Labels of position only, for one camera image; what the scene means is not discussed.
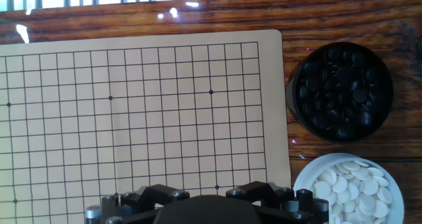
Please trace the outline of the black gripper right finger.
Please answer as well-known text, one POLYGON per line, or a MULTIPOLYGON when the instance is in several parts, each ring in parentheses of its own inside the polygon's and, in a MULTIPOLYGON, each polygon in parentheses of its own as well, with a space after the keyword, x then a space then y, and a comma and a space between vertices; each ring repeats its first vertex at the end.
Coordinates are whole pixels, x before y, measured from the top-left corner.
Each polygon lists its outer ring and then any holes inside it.
POLYGON ((248 203, 259 223, 328 224, 329 203, 307 189, 294 191, 272 182, 254 181, 232 188, 226 197, 248 203))

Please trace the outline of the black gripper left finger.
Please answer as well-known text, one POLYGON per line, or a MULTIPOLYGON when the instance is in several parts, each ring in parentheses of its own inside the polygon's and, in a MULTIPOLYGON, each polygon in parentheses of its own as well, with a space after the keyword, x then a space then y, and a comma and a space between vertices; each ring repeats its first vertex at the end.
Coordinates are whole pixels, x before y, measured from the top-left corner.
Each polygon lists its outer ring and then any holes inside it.
POLYGON ((142 186, 137 191, 102 197, 100 204, 85 209, 85 223, 122 223, 126 217, 155 210, 156 204, 164 206, 189 198, 186 190, 162 184, 142 186))

